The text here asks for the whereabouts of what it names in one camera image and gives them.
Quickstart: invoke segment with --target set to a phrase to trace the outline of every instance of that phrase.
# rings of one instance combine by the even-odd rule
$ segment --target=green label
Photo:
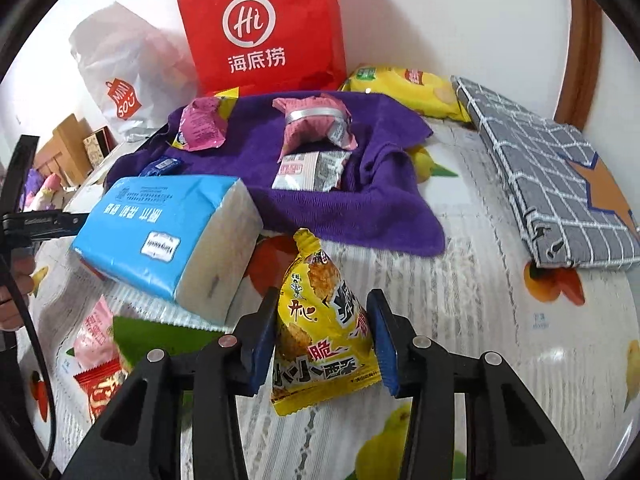
[[[359,68],[356,72],[356,79],[361,81],[373,81],[376,78],[376,69],[372,66]]]

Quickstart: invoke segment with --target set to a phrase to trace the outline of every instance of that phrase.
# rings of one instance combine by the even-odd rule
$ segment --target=orange star
[[[617,215],[632,234],[640,239],[638,231],[636,231],[636,223],[631,215],[631,208],[598,154],[594,155],[590,166],[583,166],[579,162],[569,159],[567,159],[567,163],[587,183],[589,209]]]

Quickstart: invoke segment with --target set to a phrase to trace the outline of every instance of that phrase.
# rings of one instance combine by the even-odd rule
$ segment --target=light pink snack package
[[[100,297],[78,330],[74,354],[82,368],[94,368],[118,357],[113,341],[113,314],[104,296]]]
[[[199,97],[185,107],[178,130],[186,142],[185,150],[197,152],[224,144],[227,122],[218,113],[219,106],[218,97]]]
[[[278,97],[273,107],[284,113],[286,124],[278,162],[302,144],[325,138],[344,150],[358,147],[350,131],[351,114],[340,99],[329,94],[304,99]]]

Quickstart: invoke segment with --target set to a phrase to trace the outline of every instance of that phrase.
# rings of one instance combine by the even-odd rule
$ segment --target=white circle logo
[[[239,7],[238,14],[234,13],[235,23],[229,23],[231,12],[238,7],[239,4],[245,2],[257,2],[267,11],[267,16],[260,14],[260,9],[257,6],[251,4],[243,5]],[[260,44],[263,44],[276,26],[276,11],[271,5],[269,0],[233,0],[225,9],[225,13],[222,15],[222,29],[225,31],[226,38],[234,45],[241,46],[243,48],[253,48]],[[255,41],[243,40],[253,34],[257,30],[264,30],[260,38]]]

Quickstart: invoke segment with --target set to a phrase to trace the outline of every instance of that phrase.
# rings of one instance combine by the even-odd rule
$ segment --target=tissue pack
[[[222,323],[261,229],[239,178],[129,177],[102,197],[72,247],[107,276]]]

